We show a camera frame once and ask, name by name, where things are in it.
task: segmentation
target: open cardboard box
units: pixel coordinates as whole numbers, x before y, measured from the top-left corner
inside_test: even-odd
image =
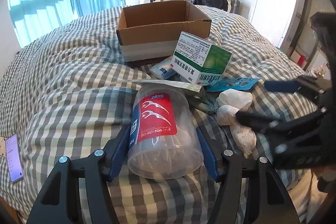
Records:
[[[117,37],[129,62],[171,56],[181,32],[204,39],[210,27],[211,19],[190,2],[163,1],[123,8]]]

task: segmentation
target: blue gripper pad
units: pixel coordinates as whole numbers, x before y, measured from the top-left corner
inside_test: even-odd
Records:
[[[291,81],[265,81],[264,87],[270,92],[295,93],[298,91],[300,84],[295,80]]]
[[[197,136],[199,139],[199,143],[202,148],[202,152],[204,156],[204,165],[205,165],[205,168],[207,169],[208,175],[211,176],[214,181],[219,182],[221,176],[219,175],[218,170],[217,170],[217,160],[215,158],[215,155],[213,154],[213,151],[211,147],[209,146],[208,141],[204,137],[202,130],[198,127],[196,128],[196,132],[197,132]]]
[[[111,181],[119,175],[121,167],[123,166],[125,158],[127,157],[130,133],[131,126],[128,126],[126,127],[125,131],[119,132],[118,136],[115,138],[116,141],[119,141],[119,144],[111,160],[111,171],[109,175]]]

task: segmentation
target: screw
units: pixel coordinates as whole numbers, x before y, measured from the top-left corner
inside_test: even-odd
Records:
[[[227,149],[227,150],[224,150],[224,155],[228,156],[228,157],[231,157],[233,155],[233,152],[232,152],[232,150]]]
[[[266,157],[260,157],[259,158],[259,160],[260,160],[260,162],[262,162],[262,163],[266,163],[266,162],[268,162],[268,159],[266,158]]]
[[[280,145],[278,145],[276,148],[275,148],[275,153],[277,153],[277,154],[281,154],[281,153],[283,153],[283,152],[285,152],[286,150],[287,150],[287,145],[286,144],[280,144]]]
[[[96,150],[96,151],[94,152],[94,155],[97,156],[97,157],[99,157],[99,156],[101,156],[101,155],[103,155],[103,154],[104,154],[104,150],[101,150],[101,149],[98,149],[98,150]]]
[[[67,160],[68,160],[68,157],[63,156],[63,157],[60,157],[58,161],[59,161],[60,163],[65,163]]]
[[[268,124],[268,126],[269,126],[270,128],[275,128],[278,124],[279,124],[278,121],[272,121],[272,122],[270,122],[270,123]]]

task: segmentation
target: black bag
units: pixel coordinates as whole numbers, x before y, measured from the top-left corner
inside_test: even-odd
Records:
[[[192,0],[194,5],[204,5],[209,7],[218,8],[227,12],[228,2],[227,0]]]

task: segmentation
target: plastic packaging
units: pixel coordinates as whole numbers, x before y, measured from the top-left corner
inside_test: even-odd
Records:
[[[136,95],[127,165],[151,179],[182,177],[203,163],[201,146],[183,93],[151,84]]]
[[[257,137],[251,128],[238,123],[236,113],[239,110],[247,110],[252,100],[251,93],[233,89],[223,91],[217,98],[217,102],[221,106],[217,111],[217,123],[220,126],[230,126],[235,143],[245,155],[252,153]]]
[[[151,74],[160,80],[167,80],[169,77],[175,75],[176,72],[170,66],[170,61],[171,56],[151,67]]]

